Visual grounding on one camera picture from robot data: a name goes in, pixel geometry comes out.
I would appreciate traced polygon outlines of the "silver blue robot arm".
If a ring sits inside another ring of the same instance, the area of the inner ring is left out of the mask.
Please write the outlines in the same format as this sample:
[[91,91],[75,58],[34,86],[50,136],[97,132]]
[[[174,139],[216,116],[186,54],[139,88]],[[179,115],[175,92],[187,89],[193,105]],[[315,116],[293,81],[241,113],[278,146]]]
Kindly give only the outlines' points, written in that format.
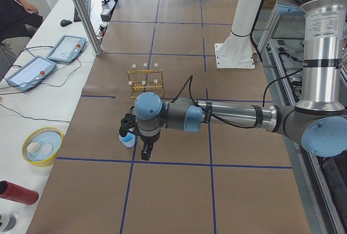
[[162,129],[197,132],[203,123],[224,123],[284,135],[320,157],[345,151],[345,108],[338,94],[346,0],[278,0],[278,7],[300,8],[305,14],[302,93],[295,106],[242,106],[180,96],[164,102],[145,92],[121,120],[119,138],[139,136],[144,144],[142,159],[149,160]]

